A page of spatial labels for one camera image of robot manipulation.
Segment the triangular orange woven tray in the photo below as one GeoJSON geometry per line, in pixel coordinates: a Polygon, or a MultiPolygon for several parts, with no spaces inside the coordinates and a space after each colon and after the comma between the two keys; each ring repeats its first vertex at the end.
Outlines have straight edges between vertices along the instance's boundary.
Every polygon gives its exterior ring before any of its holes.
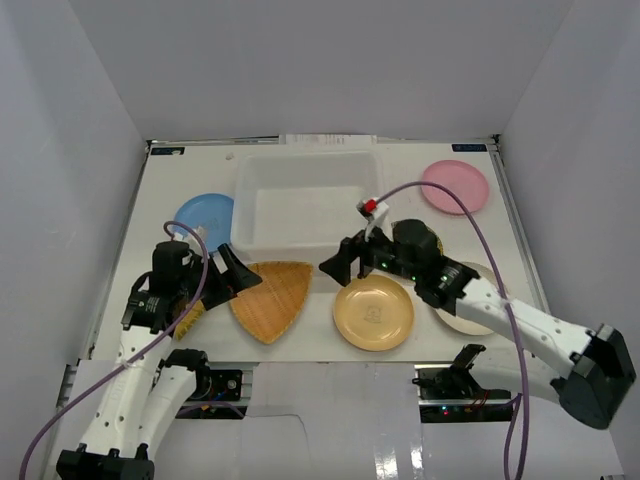
{"type": "Polygon", "coordinates": [[[296,321],[310,292],[313,266],[297,261],[267,261],[248,268],[262,282],[230,302],[237,322],[257,341],[276,342],[296,321]]]}

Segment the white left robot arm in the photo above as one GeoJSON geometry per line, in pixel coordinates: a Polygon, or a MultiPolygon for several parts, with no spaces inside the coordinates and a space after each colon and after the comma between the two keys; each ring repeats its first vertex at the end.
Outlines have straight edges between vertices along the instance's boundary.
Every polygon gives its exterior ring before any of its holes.
{"type": "Polygon", "coordinates": [[[224,271],[184,241],[155,247],[150,271],[131,287],[99,407],[78,446],[58,457],[60,478],[153,478],[157,448],[179,409],[211,387],[206,353],[173,348],[175,329],[262,282],[228,245],[218,252],[224,271]]]}

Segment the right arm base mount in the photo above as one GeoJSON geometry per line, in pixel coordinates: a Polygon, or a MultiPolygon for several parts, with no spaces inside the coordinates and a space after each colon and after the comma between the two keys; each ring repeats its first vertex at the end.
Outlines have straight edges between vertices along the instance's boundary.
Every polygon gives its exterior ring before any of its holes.
{"type": "Polygon", "coordinates": [[[485,389],[471,375],[474,361],[486,350],[468,344],[451,363],[414,366],[422,424],[510,422],[514,414],[511,392],[485,389]]]}

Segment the pink plastic plate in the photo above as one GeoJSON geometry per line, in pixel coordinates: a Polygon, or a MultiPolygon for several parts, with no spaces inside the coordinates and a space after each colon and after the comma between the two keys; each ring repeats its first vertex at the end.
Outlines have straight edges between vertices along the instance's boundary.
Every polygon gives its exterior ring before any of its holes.
{"type": "MultiPolygon", "coordinates": [[[[433,163],[424,170],[422,180],[450,190],[471,213],[481,210],[489,199],[490,187],[485,176],[476,167],[462,161],[442,160],[433,163]]],[[[464,214],[446,192],[429,186],[422,186],[421,191],[432,207],[452,215],[464,214]]]]}

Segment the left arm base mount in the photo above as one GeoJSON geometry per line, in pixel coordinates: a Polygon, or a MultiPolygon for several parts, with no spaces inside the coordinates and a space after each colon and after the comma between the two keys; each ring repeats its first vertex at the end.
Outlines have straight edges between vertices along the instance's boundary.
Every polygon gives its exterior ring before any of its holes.
{"type": "Polygon", "coordinates": [[[204,376],[204,385],[179,410],[177,418],[200,420],[240,420],[247,410],[244,372],[240,369],[213,369],[204,376]]]}

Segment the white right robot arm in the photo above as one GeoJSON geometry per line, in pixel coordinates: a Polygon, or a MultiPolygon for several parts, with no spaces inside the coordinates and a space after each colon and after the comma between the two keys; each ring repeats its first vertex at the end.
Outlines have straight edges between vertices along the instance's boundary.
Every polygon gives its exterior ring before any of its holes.
{"type": "Polygon", "coordinates": [[[482,325],[532,354],[528,391],[558,403],[571,417],[607,429],[637,375],[622,333],[562,321],[510,295],[477,270],[443,254],[422,221],[397,222],[386,236],[375,227],[344,238],[319,265],[338,284],[379,270],[414,284],[430,307],[482,325]]]}

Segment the round green-rimmed woven tray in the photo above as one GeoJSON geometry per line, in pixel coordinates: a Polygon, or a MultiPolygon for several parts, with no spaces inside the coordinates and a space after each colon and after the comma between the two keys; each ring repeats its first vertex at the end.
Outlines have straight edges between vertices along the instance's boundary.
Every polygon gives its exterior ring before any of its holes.
{"type": "Polygon", "coordinates": [[[419,219],[394,222],[392,236],[397,255],[406,260],[421,260],[444,253],[440,238],[419,219]]]}

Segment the blue plastic plate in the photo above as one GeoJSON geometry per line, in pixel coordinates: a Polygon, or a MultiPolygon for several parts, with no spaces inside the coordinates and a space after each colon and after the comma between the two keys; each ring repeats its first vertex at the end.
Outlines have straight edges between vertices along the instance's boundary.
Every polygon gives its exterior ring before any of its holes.
{"type": "Polygon", "coordinates": [[[174,221],[199,231],[208,251],[216,252],[229,244],[234,201],[220,193],[205,193],[185,202],[175,213],[174,221]]]}

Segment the yellow plastic plate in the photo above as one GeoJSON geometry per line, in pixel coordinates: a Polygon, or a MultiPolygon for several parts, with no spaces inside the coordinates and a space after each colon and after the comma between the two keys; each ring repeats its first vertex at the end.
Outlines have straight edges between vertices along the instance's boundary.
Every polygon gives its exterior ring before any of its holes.
{"type": "Polygon", "coordinates": [[[407,290],[381,275],[353,280],[335,296],[333,320],[351,345],[383,352],[401,345],[414,326],[414,306],[407,290]]]}

